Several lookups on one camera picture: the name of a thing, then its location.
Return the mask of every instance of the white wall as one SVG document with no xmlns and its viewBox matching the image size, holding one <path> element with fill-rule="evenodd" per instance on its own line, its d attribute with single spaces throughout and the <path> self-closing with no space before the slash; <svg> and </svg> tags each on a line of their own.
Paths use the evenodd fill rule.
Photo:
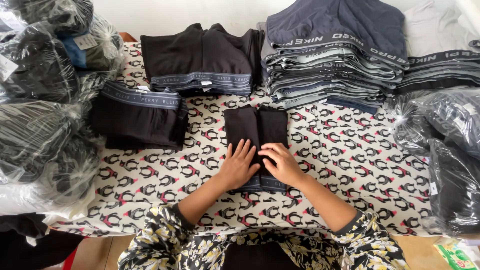
<svg viewBox="0 0 480 270">
<path fill-rule="evenodd" d="M 405 11 L 424 0 L 383 0 Z M 193 23 L 204 29 L 220 23 L 231 34 L 241 36 L 268 15 L 291 5 L 294 0 L 92 0 L 95 12 L 136 39 L 140 35 L 172 35 Z M 455 0 L 436 0 L 437 7 Z"/>
</svg>

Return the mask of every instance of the hand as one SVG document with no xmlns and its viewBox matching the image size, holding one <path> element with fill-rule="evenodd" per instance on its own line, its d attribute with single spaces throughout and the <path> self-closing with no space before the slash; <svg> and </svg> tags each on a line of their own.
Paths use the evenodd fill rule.
<svg viewBox="0 0 480 270">
<path fill-rule="evenodd" d="M 265 168 L 284 184 L 300 189 L 301 184 L 311 178 L 300 169 L 295 158 L 281 143 L 262 145 L 258 155 L 268 156 L 276 162 L 275 167 L 268 159 L 263 159 Z"/>
<path fill-rule="evenodd" d="M 220 167 L 220 171 L 213 177 L 225 187 L 225 191 L 243 186 L 260 168 L 258 163 L 250 166 L 256 147 L 253 146 L 250 151 L 248 150 L 249 147 L 250 140 L 247 140 L 244 144 L 242 139 L 232 155 L 233 146 L 232 144 L 228 145 L 225 161 Z"/>
</svg>

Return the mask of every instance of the floral sleeve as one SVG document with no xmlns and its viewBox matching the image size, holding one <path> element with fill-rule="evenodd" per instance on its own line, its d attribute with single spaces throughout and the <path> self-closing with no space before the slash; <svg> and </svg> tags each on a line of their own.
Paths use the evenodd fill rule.
<svg viewBox="0 0 480 270">
<path fill-rule="evenodd" d="M 145 228 L 120 255 L 119 270 L 173 270 L 193 228 L 177 205 L 150 208 Z"/>
<path fill-rule="evenodd" d="M 410 269 L 402 249 L 371 213 L 359 211 L 352 222 L 332 236 L 345 248 L 353 270 Z"/>
</svg>

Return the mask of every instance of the penguin pattern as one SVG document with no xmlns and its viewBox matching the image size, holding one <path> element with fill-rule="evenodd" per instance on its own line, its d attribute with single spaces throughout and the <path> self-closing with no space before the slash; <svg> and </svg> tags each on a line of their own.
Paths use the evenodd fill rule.
<svg viewBox="0 0 480 270">
<path fill-rule="evenodd" d="M 126 44 L 126 70 L 119 80 L 131 88 L 149 86 L 143 78 L 140 43 Z M 282 106 L 273 103 L 263 87 L 254 89 L 249 97 L 187 98 L 189 124 L 182 151 L 102 149 L 100 170 L 93 179 L 96 196 L 87 207 L 88 216 L 52 226 L 95 237 L 127 235 L 143 228 L 145 217 L 140 217 L 138 211 L 132 216 L 128 211 L 177 203 L 218 173 L 227 151 L 223 111 L 247 104 Z M 392 224 L 387 227 L 390 233 L 430 236 L 414 222 L 432 214 L 428 164 L 421 158 L 406 156 L 394 143 L 390 132 L 393 117 L 383 108 L 370 115 L 314 103 L 287 113 L 289 151 L 303 172 L 356 208 L 379 214 L 383 225 Z M 307 228 L 316 228 L 309 232 L 316 236 L 327 233 L 326 228 L 320 229 L 326 224 L 309 209 L 311 203 L 292 187 L 286 193 L 224 193 L 202 218 L 203 226 L 197 225 L 197 231 L 226 233 L 256 224 L 298 228 L 299 234 Z M 110 226 L 100 220 L 102 215 Z"/>
</svg>

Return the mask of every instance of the floral print clothing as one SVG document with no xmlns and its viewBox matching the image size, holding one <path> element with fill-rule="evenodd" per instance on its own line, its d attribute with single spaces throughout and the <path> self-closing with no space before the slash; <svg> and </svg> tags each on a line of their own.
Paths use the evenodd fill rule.
<svg viewBox="0 0 480 270">
<path fill-rule="evenodd" d="M 339 270 L 345 251 L 353 270 L 409 270 L 405 256 L 376 217 L 359 211 L 333 240 L 260 229 L 242 235 L 194 235 L 178 206 L 150 208 L 145 228 L 119 258 L 120 270 L 220 270 L 229 245 L 277 242 L 301 269 Z"/>
</svg>

